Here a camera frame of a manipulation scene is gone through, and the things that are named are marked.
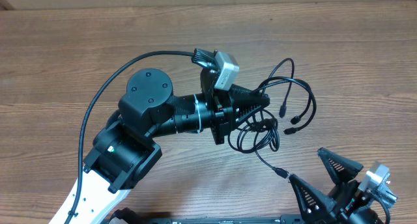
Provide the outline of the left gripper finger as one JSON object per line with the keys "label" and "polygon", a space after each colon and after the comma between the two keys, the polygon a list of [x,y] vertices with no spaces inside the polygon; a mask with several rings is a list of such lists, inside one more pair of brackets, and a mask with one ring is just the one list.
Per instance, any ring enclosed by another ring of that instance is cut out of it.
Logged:
{"label": "left gripper finger", "polygon": [[241,108],[252,105],[259,105],[261,107],[267,107],[270,104],[270,98],[265,94],[259,94],[252,92],[252,90],[246,89],[238,85],[232,85],[229,89],[229,97],[231,105],[234,108]]}
{"label": "left gripper finger", "polygon": [[257,113],[262,112],[264,108],[265,106],[262,105],[233,106],[233,130],[240,129],[240,126],[243,123],[248,119],[253,118]]}

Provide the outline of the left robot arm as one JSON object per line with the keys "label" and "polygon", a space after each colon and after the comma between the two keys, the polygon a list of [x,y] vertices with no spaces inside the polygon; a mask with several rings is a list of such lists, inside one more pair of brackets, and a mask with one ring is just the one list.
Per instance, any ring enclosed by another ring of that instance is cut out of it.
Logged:
{"label": "left robot arm", "polygon": [[220,145],[252,114],[270,103],[267,94],[232,84],[215,89],[218,74],[200,73],[201,92],[175,96],[169,76],[158,69],[136,72],[106,126],[96,135],[76,182],[52,223],[101,223],[162,156],[154,138],[212,132]]}

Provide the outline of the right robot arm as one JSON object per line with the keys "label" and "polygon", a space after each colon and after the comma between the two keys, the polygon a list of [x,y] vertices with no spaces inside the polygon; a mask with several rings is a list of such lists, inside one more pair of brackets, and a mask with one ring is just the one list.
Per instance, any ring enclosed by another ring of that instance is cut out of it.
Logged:
{"label": "right robot arm", "polygon": [[355,180],[363,165],[325,148],[317,151],[334,187],[328,194],[292,174],[289,182],[296,195],[301,219],[304,223],[382,223],[371,203],[382,200],[366,188],[359,190]]}

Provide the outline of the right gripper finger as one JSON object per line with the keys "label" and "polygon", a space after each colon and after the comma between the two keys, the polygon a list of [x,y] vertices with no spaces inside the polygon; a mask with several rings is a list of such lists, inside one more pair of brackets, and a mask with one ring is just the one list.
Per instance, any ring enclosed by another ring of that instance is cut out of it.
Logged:
{"label": "right gripper finger", "polygon": [[336,222],[336,215],[333,213],[336,202],[333,198],[325,195],[295,174],[289,176],[289,181],[305,223]]}
{"label": "right gripper finger", "polygon": [[364,168],[361,163],[340,156],[324,147],[317,151],[317,155],[335,185],[350,182]]}

